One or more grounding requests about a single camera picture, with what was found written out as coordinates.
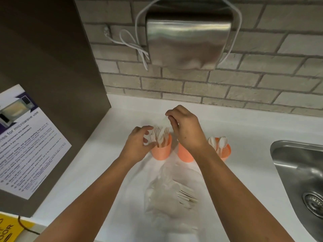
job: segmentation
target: sink drain strainer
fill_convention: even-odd
[[[306,207],[316,216],[323,218],[323,198],[313,192],[303,194]]]

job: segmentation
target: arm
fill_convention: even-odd
[[[200,167],[214,207],[231,242],[294,242],[208,144],[194,114],[178,105],[167,111],[166,115],[179,142]]]
[[[128,171],[156,145],[143,136],[152,126],[136,127],[120,156],[74,200],[34,242],[93,242]]]

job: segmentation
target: white power cord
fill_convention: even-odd
[[[113,43],[117,43],[117,44],[123,44],[123,45],[126,45],[128,47],[131,47],[131,48],[134,48],[134,49],[137,49],[138,50],[138,53],[142,59],[142,62],[143,62],[143,66],[145,67],[146,70],[148,70],[148,65],[147,65],[147,62],[145,61],[145,58],[144,56],[148,59],[149,59],[149,54],[147,51],[145,51],[140,43],[139,43],[139,37],[138,37],[138,20],[140,18],[140,16],[148,9],[150,8],[153,4],[155,4],[156,2],[159,2],[160,0],[153,0],[151,3],[149,3],[146,7],[144,7],[136,16],[136,20],[135,20],[135,35],[136,35],[136,39],[133,37],[133,35],[126,29],[122,29],[120,30],[119,32],[119,38],[120,38],[120,42],[119,41],[116,41],[116,40],[113,40],[112,37],[110,36],[110,31],[109,31],[109,28],[107,26],[104,27],[104,35],[109,39],[111,40]],[[228,0],[222,0],[225,4],[227,4],[229,7],[231,7],[237,14],[238,14],[238,17],[239,17],[239,25],[238,25],[238,28],[237,28],[237,31],[236,31],[236,35],[235,37],[233,38],[232,40],[232,44],[230,46],[230,49],[228,50],[228,53],[226,54],[226,56],[218,63],[218,65],[222,64],[229,56],[229,54],[231,53],[232,51],[232,48],[233,48],[233,45],[235,44],[235,41],[236,41],[236,38],[237,38],[237,35],[239,33],[239,30],[241,28],[241,24],[242,24],[242,14],[240,12],[240,10],[234,6],[231,2],[229,2]],[[128,33],[128,35],[131,37],[131,39],[133,40],[134,43],[127,43],[123,40],[122,38],[122,33],[123,32],[126,32]]]

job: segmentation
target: black cable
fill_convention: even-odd
[[[20,221],[20,216],[18,216],[18,223],[19,223],[19,225],[20,225],[21,227],[23,227],[23,229],[24,229],[24,230],[26,230],[26,231],[28,231],[28,232],[31,232],[31,233],[33,233],[33,234],[40,235],[40,233],[35,232],[35,231],[33,231],[33,230],[30,230],[29,228],[26,228],[26,227],[21,223],[21,221]]]

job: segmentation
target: white countertop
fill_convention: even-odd
[[[228,138],[232,154],[225,163],[295,242],[315,242],[289,202],[272,161],[270,146],[277,140],[323,145],[323,118],[117,95],[109,95],[109,100],[112,109],[34,216],[27,220],[49,225],[118,157],[135,126],[158,123],[164,117],[165,109],[180,103],[199,117],[207,137],[225,135]],[[177,148],[170,158],[177,158],[176,151]],[[143,211],[144,191],[163,163],[149,153],[130,170],[96,240],[165,241],[165,235],[151,227]],[[198,170],[195,162],[190,166]],[[229,241],[209,195],[204,199],[209,205],[205,218],[207,226],[199,235],[200,241]]]

